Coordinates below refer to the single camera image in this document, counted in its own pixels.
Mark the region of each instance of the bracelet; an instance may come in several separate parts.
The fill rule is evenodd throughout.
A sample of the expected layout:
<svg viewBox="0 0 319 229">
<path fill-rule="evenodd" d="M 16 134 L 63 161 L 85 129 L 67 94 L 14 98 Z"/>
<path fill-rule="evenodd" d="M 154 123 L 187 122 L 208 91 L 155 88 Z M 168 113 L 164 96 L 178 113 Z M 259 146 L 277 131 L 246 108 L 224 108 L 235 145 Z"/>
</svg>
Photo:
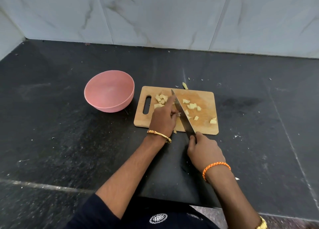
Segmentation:
<svg viewBox="0 0 319 229">
<path fill-rule="evenodd" d="M 162 137 L 167 139 L 167 141 L 166 141 L 167 143 L 171 143 L 172 142 L 172 139 L 170 139 L 168 136 L 165 136 L 164 134 L 161 134 L 161 133 L 159 133 L 157 131 L 148 130 L 147 133 L 154 133 L 154 134 L 160 135 L 160 136 L 162 136 Z"/>
<path fill-rule="evenodd" d="M 215 166 L 215 165 L 219 165 L 219 164 L 226 165 L 230 170 L 232 170 L 232 169 L 230 168 L 230 166 L 229 166 L 227 163 L 224 163 L 224 162 L 216 162 L 216 163 L 210 164 L 210 165 L 207 166 L 207 167 L 204 169 L 204 171 L 203 171 L 203 178 L 204 178 L 204 180 L 205 180 L 206 182 L 207 182 L 207 180 L 206 180 L 206 178 L 205 178 L 205 173 L 206 173 L 206 171 L 207 171 L 209 168 L 211 168 L 211 167 L 213 167 L 213 166 Z"/>
<path fill-rule="evenodd" d="M 261 223 L 258 227 L 256 227 L 256 229 L 267 229 L 266 221 L 262 217 L 260 217 L 260 218 L 261 218 Z"/>
</svg>

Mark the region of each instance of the person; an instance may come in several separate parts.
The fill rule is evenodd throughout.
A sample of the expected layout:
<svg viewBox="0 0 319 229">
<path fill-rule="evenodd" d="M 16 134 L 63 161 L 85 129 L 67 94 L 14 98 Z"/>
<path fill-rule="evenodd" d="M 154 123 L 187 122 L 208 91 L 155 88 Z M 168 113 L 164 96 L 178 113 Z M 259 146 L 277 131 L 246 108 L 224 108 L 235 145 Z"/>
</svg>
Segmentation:
<svg viewBox="0 0 319 229">
<path fill-rule="evenodd" d="M 169 97 L 165 106 L 156 108 L 152 115 L 149 130 L 161 135 L 147 133 L 132 156 L 86 201 L 65 229 L 218 228 L 189 205 L 152 199 L 130 203 L 147 167 L 167 141 L 165 136 L 170 137 L 175 128 L 178 111 L 171 109 L 175 98 Z M 205 179 L 217 194 L 228 228 L 267 227 L 225 166 L 225 157 L 216 141 L 197 132 L 189 140 L 187 153 L 200 172 L 208 165 L 223 163 L 207 169 Z"/>
</svg>

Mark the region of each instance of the cutting board handle hole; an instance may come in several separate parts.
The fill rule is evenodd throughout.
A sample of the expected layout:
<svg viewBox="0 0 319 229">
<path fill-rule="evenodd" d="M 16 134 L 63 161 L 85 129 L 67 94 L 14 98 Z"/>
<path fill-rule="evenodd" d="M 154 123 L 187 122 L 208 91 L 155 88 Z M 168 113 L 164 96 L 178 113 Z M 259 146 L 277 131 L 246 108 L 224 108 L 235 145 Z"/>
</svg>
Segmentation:
<svg viewBox="0 0 319 229">
<path fill-rule="evenodd" d="M 149 110 L 150 110 L 151 99 L 152 99 L 152 96 L 150 96 L 150 95 L 146 96 L 145 105 L 144 105 L 144 109 L 143 109 L 144 115 L 147 115 Z"/>
</svg>

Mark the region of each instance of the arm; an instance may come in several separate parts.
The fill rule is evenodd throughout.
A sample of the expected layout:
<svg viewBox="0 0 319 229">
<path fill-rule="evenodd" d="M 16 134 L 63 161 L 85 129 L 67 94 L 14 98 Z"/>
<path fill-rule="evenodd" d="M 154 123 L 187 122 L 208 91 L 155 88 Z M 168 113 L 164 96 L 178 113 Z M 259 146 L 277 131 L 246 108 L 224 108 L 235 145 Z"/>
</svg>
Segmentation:
<svg viewBox="0 0 319 229">
<path fill-rule="evenodd" d="M 187 153 L 200 172 L 209 164 L 225 162 L 225 157 L 215 140 L 208 139 L 200 132 L 196 133 L 196 140 L 195 137 L 191 137 Z M 261 224 L 261 218 L 242 193 L 228 167 L 213 166 L 207 170 L 205 177 L 218 196 L 229 229 L 255 229 Z"/>
<path fill-rule="evenodd" d="M 171 96 L 165 106 L 154 110 L 150 130 L 171 136 L 178 114 L 171 110 L 174 100 L 175 96 Z M 96 192 L 118 218 L 122 218 L 138 183 L 165 141 L 160 135 L 148 134 L 132 156 Z"/>
</svg>

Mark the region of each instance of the hand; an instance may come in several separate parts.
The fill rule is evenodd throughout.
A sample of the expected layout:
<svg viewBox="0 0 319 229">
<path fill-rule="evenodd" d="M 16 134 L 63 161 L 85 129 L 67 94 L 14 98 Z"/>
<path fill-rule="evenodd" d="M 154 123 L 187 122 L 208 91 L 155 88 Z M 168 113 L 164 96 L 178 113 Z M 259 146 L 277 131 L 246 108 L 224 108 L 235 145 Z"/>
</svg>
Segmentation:
<svg viewBox="0 0 319 229">
<path fill-rule="evenodd" d="M 176 118 L 178 115 L 178 110 L 172 109 L 172 105 L 173 105 L 173 102 L 175 101 L 175 98 L 176 96 L 170 96 L 165 106 L 155 108 L 152 115 L 152 120 L 150 123 L 149 130 L 157 131 L 168 137 L 171 136 L 176 126 Z M 148 135 L 164 143 L 166 141 L 166 138 L 160 135 L 152 134 L 152 133 L 149 133 Z"/>
<path fill-rule="evenodd" d="M 196 139 L 194 136 L 190 137 L 187 154 L 192 164 L 200 172 L 203 172 L 203 170 L 212 163 L 226 162 L 217 142 L 208 139 L 200 132 L 196 132 Z"/>
</svg>

